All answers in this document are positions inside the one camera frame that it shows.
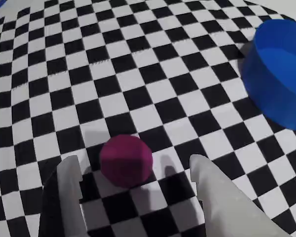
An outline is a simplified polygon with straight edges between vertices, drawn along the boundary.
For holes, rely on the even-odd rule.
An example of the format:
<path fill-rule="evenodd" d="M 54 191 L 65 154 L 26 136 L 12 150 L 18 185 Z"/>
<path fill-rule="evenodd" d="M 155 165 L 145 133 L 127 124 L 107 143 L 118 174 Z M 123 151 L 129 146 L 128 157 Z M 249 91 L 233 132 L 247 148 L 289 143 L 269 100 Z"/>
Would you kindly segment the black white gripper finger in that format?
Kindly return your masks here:
<path fill-rule="evenodd" d="M 44 184 L 40 237 L 87 237 L 79 200 L 81 169 L 76 155 L 62 160 Z"/>

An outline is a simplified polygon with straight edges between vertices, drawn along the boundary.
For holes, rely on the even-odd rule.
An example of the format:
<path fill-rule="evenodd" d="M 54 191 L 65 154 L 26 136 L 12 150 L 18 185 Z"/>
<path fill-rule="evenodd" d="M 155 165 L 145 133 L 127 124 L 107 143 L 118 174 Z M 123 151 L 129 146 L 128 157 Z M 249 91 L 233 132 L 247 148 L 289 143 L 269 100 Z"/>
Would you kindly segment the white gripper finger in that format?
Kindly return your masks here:
<path fill-rule="evenodd" d="M 207 157 L 191 155 L 189 164 L 208 237 L 288 236 Z"/>

